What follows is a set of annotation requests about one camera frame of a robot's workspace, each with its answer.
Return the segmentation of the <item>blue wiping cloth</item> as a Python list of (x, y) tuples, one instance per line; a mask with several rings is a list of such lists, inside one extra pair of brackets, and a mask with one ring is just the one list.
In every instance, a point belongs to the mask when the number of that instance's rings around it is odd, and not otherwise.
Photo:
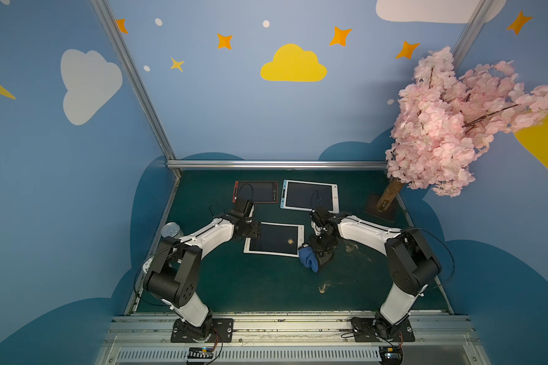
[(298, 250), (300, 263), (314, 273), (319, 271), (319, 262), (315, 251), (310, 246), (301, 246)]

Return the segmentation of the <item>white blue drawing tablet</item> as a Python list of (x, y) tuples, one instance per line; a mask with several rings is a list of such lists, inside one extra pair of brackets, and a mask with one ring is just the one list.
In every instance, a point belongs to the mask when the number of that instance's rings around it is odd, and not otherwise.
[(330, 213), (339, 213), (338, 185), (285, 179), (281, 209), (312, 211), (323, 206)]

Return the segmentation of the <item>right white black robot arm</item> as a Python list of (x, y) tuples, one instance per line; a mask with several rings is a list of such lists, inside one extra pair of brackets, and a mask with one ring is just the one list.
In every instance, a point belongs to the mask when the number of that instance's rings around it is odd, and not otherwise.
[(299, 249), (303, 264), (317, 272), (334, 255), (340, 240), (351, 240), (374, 249), (388, 260), (392, 287), (376, 313), (376, 336), (392, 339), (403, 334), (409, 312), (418, 297), (441, 273), (441, 263), (420, 228), (388, 228), (347, 213), (332, 214), (324, 208), (311, 212), (314, 234)]

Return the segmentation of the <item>white frame drawing tablet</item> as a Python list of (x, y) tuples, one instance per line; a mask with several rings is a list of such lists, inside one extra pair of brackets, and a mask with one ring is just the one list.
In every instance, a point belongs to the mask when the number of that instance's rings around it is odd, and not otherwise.
[(260, 236), (247, 238), (244, 253), (298, 258), (304, 243), (304, 225), (262, 222)]

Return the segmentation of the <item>red frame drawing tablet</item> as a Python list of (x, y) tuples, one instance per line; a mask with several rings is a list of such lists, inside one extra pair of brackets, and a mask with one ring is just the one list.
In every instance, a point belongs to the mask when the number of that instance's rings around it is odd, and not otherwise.
[(274, 204), (279, 201), (276, 181), (236, 181), (232, 202), (238, 198), (251, 200), (255, 204)]

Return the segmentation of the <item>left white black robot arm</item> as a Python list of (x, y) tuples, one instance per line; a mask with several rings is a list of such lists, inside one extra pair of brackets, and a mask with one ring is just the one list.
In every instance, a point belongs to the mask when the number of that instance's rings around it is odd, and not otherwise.
[(145, 292), (170, 307), (177, 340), (205, 342), (213, 336), (213, 312), (196, 289), (202, 260), (222, 243), (238, 238), (258, 238), (260, 222), (252, 217), (227, 214), (183, 237), (163, 237), (152, 258), (143, 266)]

